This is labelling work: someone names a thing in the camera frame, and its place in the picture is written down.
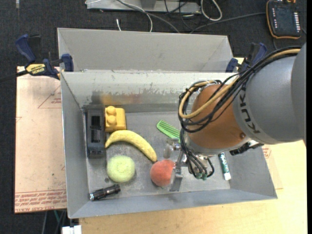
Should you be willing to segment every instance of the peach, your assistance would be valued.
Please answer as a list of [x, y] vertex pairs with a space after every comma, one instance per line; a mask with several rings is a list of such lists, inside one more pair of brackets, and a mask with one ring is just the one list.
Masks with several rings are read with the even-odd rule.
[[150, 177], [152, 182], [160, 187], [169, 185], [171, 180], [171, 173], [175, 165], [176, 164], [169, 159], [157, 161], [152, 165], [150, 170]]

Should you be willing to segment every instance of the black carpet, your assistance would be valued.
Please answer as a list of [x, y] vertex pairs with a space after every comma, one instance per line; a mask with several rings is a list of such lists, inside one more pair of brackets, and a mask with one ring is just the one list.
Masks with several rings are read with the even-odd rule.
[[[100, 12], [88, 11], [85, 0], [0, 0], [0, 78], [15, 73], [17, 65], [24, 65], [26, 59], [15, 48], [15, 40], [28, 33], [40, 34], [42, 53], [51, 53], [52, 59], [58, 58], [57, 28], [89, 28], [115, 29], [116, 19], [121, 20], [122, 30], [148, 31], [149, 20], [140, 12]], [[264, 13], [268, 0], [218, 0], [223, 11], [223, 19], [238, 16]], [[307, 29], [307, 0], [297, 0], [301, 26]], [[179, 18], [170, 18], [157, 13], [158, 16], [171, 22], [180, 32], [190, 30]], [[186, 24], [195, 27], [191, 20]], [[153, 18], [154, 32], [173, 32], [164, 22]], [[243, 19], [230, 20], [201, 28], [194, 34], [212, 34], [229, 36], [230, 45], [235, 56], [245, 56], [251, 42], [265, 44], [269, 51], [274, 50], [265, 15], [250, 16]], [[298, 40], [278, 39], [278, 48], [286, 46], [302, 46], [306, 35]], [[0, 233], [41, 232], [44, 213], [14, 214], [14, 156], [15, 156], [15, 113], [16, 113], [16, 81], [0, 83]], [[47, 226], [53, 233], [56, 220], [53, 212], [49, 212]]]

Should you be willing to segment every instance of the yellow lego block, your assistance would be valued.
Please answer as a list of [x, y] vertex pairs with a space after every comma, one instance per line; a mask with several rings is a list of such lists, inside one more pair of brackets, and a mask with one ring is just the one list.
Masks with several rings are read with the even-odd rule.
[[105, 131], [126, 130], [126, 113], [123, 108], [109, 106], [105, 108]]

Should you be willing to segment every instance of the yellow banana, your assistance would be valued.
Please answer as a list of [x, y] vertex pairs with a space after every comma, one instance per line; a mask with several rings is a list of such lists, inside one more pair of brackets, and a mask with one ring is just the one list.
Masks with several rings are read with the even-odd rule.
[[110, 144], [117, 141], [129, 142], [139, 148], [139, 150], [143, 152], [151, 161], [157, 161], [157, 154], [151, 147], [150, 143], [135, 132], [129, 130], [118, 130], [113, 132], [105, 142], [105, 148], [108, 148]]

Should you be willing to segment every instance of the green marker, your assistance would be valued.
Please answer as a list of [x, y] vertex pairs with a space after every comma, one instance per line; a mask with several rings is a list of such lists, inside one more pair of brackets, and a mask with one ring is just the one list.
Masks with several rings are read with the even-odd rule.
[[222, 167], [222, 172], [223, 172], [223, 175], [224, 175], [224, 179], [225, 180], [230, 180], [231, 179], [231, 174], [230, 174], [228, 163], [227, 163], [226, 158], [225, 158], [225, 154], [224, 153], [220, 153], [219, 154], [219, 159], [221, 161], [221, 167]]

